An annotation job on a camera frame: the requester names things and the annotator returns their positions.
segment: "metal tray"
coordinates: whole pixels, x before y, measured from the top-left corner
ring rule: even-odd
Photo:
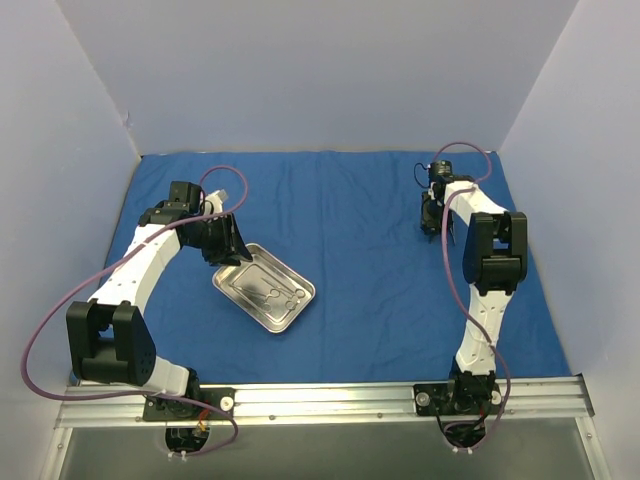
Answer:
[[[213,285],[271,333],[281,333],[316,289],[260,245],[249,243],[247,249],[253,262],[221,267],[213,275]]]

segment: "blue cloth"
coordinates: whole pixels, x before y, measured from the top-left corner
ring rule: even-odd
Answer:
[[[500,160],[491,157],[493,176],[483,190],[513,209]],[[413,166],[431,158],[424,152],[331,151],[148,155],[131,182],[108,263],[124,254],[139,216],[166,198],[172,180],[198,182],[210,166],[235,166],[251,186],[236,214],[245,242],[262,245],[310,280],[316,298],[288,330],[271,334],[216,290],[215,268],[185,248],[145,311],[158,354],[195,368],[204,382],[445,379],[465,319],[446,283],[439,242],[429,244],[420,230]],[[456,173],[475,178],[487,168],[479,154],[444,158]],[[219,188],[230,194],[227,207],[240,197],[241,183],[230,172],[205,182],[209,192]],[[450,257],[468,302],[461,266],[466,229],[459,219],[456,234]],[[513,376],[570,373],[532,258],[507,308],[499,349]]]

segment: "black cable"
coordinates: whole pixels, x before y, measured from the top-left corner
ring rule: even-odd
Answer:
[[[418,185],[420,185],[420,187],[422,187],[422,188],[429,188],[429,186],[428,186],[428,185],[423,185],[423,184],[420,182],[420,180],[418,180],[418,175],[416,175],[416,167],[417,167],[418,165],[420,165],[420,167],[422,167],[422,169],[423,169],[425,172],[429,170],[429,168],[428,168],[428,167],[425,167],[425,166],[424,166],[424,163],[421,163],[421,162],[416,163],[416,164],[413,166],[413,179],[416,181],[416,183],[417,183]]]

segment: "screw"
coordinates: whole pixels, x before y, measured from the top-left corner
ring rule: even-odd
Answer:
[[[429,398],[429,395],[425,392],[420,392],[418,395],[416,395],[416,404],[419,407],[428,407],[429,403],[431,403],[431,398]]]
[[[500,395],[500,392],[496,392],[496,391],[491,392],[491,404],[500,405],[501,402],[502,402],[502,395]]]
[[[231,397],[222,397],[220,400],[220,410],[223,412],[228,412],[233,408],[233,398]]]

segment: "blue table surface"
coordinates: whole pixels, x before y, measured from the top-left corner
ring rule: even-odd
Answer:
[[[421,189],[413,166],[432,153],[179,153],[145,156],[126,196],[107,263],[120,258],[139,216],[166,199],[173,180],[198,182],[209,167],[241,169],[249,198],[237,212],[247,243],[258,243],[310,280],[316,298],[274,335],[216,290],[215,268],[184,248],[161,276],[145,311],[158,354],[195,368],[216,383],[378,382],[445,379],[465,319],[446,283],[439,242],[420,230]],[[478,178],[478,153],[445,154],[454,171]],[[513,209],[500,159],[482,188]],[[224,188],[227,206],[241,195],[230,172],[212,174],[209,192]],[[463,300],[466,229],[456,220],[450,247]],[[499,350],[515,377],[569,375],[529,258],[527,279],[504,317]]]

